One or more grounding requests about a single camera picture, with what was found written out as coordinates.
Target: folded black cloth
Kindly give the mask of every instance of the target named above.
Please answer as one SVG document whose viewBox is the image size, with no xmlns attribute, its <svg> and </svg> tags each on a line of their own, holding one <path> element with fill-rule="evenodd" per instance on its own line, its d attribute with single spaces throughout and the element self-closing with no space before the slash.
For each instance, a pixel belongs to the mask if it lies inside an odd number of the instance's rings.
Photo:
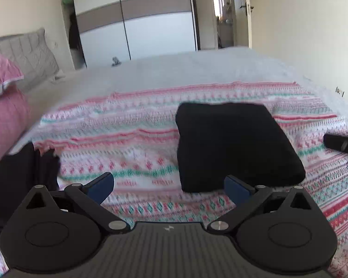
<svg viewBox="0 0 348 278">
<path fill-rule="evenodd" d="M 222 189 L 228 174 L 252 186 L 295 185 L 305 178 L 301 160 L 262 105 L 183 103 L 175 121 L 185 192 Z"/>
<path fill-rule="evenodd" d="M 15 155 L 4 156 L 0 161 L 0 232 L 34 185 L 45 185 L 58 190 L 58 156 L 50 149 L 40 156 L 32 143 L 27 143 Z"/>
</svg>

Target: electrical outlet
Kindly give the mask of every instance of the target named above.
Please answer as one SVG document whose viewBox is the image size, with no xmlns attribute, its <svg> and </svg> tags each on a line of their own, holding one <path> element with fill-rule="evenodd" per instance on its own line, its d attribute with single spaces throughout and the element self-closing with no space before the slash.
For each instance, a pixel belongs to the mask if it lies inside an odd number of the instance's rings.
<svg viewBox="0 0 348 278">
<path fill-rule="evenodd" d="M 344 96 L 344 91 L 342 91 L 338 87 L 336 88 L 335 92 L 338 93 L 339 95 L 341 95 L 342 97 Z"/>
</svg>

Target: black robotic device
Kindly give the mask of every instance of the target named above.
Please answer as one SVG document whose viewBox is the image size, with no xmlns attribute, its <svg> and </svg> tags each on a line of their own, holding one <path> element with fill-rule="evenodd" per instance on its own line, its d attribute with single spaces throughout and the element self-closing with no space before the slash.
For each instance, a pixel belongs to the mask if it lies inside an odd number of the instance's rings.
<svg viewBox="0 0 348 278">
<path fill-rule="evenodd" d="M 301 186 L 273 192 L 228 176 L 225 192 L 237 207 L 207 228 L 131 229 L 100 206 L 112 190 L 110 173 L 64 191 L 36 185 L 0 235 L 4 277 L 332 277 L 337 237 Z"/>
</svg>

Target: white wardrobe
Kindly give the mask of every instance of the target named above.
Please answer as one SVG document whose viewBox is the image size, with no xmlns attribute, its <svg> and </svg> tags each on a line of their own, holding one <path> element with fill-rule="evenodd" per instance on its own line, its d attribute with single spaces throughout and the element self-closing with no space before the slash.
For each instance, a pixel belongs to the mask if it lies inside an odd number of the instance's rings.
<svg viewBox="0 0 348 278">
<path fill-rule="evenodd" d="M 191 0 L 74 0 L 87 67 L 196 50 Z"/>
</svg>

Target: window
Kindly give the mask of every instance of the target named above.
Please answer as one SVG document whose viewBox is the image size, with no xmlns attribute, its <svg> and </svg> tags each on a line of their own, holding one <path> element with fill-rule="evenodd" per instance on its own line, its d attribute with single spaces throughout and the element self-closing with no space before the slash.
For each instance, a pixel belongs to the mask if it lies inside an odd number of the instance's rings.
<svg viewBox="0 0 348 278">
<path fill-rule="evenodd" d="M 221 0 L 213 0 L 213 1 L 214 1 L 215 16 L 218 16 L 219 18 L 221 18 L 222 16 Z"/>
</svg>

